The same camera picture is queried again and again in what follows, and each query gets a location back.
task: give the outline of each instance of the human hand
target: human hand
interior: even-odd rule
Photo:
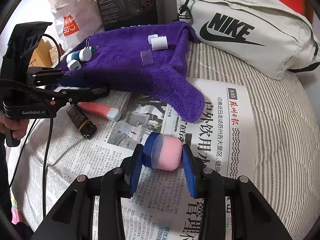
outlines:
[[[3,111],[0,112],[0,133],[5,133],[5,129],[13,130],[12,136],[17,140],[23,138],[27,133],[29,119],[19,121],[9,119]]]

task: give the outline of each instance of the nike logo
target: nike logo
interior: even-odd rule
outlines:
[[[222,41],[222,42],[235,42],[235,43],[243,43],[243,44],[252,44],[258,46],[264,46],[262,44],[258,44],[255,42],[247,41],[243,35],[249,35],[250,32],[248,30],[253,30],[255,27],[246,24],[244,22],[240,22],[237,19],[232,17],[228,17],[226,15],[221,15],[220,13],[216,13],[213,17],[212,21],[205,23],[201,30],[200,36],[207,41]],[[215,35],[208,32],[207,28],[214,28],[214,30],[224,33],[228,36]]]

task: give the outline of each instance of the purple towel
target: purple towel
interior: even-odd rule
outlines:
[[[148,36],[167,36],[168,49],[152,51]],[[81,63],[79,70],[67,71],[66,57],[62,71],[93,84],[110,84],[111,89],[137,92],[159,98],[173,106],[187,122],[197,121],[204,109],[204,97],[186,80],[189,40],[198,42],[194,29],[185,22],[168,25],[128,27],[90,36],[90,46],[97,51]],[[73,51],[83,49],[81,42]],[[153,64],[143,65],[140,51],[151,50]]]

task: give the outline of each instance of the clear plastic piece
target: clear plastic piece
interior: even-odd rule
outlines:
[[[140,55],[141,55],[142,63],[144,66],[153,64],[153,59],[152,59],[152,54],[150,49],[140,51]]]

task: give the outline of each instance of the black box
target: black box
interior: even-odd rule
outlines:
[[[97,0],[106,31],[158,24],[156,0]]]

